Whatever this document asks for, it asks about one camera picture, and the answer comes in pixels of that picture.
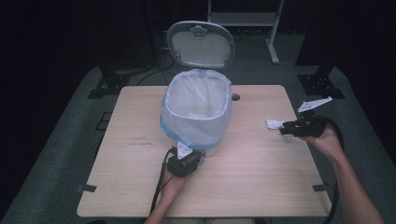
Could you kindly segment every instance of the person's right hand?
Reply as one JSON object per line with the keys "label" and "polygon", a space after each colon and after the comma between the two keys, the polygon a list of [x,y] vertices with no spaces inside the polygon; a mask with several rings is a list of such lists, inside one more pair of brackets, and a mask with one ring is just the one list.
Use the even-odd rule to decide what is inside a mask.
{"label": "person's right hand", "polygon": [[333,161],[337,159],[340,155],[343,155],[343,149],[341,147],[340,141],[337,137],[337,133],[334,128],[327,124],[324,133],[321,137],[300,137],[300,139],[305,140],[315,148],[317,148],[322,154],[327,156],[329,160]]}

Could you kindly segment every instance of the white plastic bag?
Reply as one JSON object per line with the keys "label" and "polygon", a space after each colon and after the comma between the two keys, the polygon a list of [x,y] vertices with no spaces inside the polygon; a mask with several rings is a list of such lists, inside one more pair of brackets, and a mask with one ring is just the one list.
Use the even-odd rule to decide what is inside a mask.
{"label": "white plastic bag", "polygon": [[231,117],[231,81],[213,70],[192,69],[174,77],[161,105],[161,128],[192,149],[212,149]]}

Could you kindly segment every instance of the wooden table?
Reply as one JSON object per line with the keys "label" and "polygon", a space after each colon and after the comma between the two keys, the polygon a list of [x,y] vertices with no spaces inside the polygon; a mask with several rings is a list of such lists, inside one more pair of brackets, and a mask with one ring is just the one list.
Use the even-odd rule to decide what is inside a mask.
{"label": "wooden table", "polygon": [[[163,157],[175,146],[160,129],[165,87],[125,87],[78,206],[81,217],[147,217]],[[169,217],[325,217],[331,202],[306,142],[266,128],[296,119],[282,86],[233,86],[229,129],[192,174]]]}

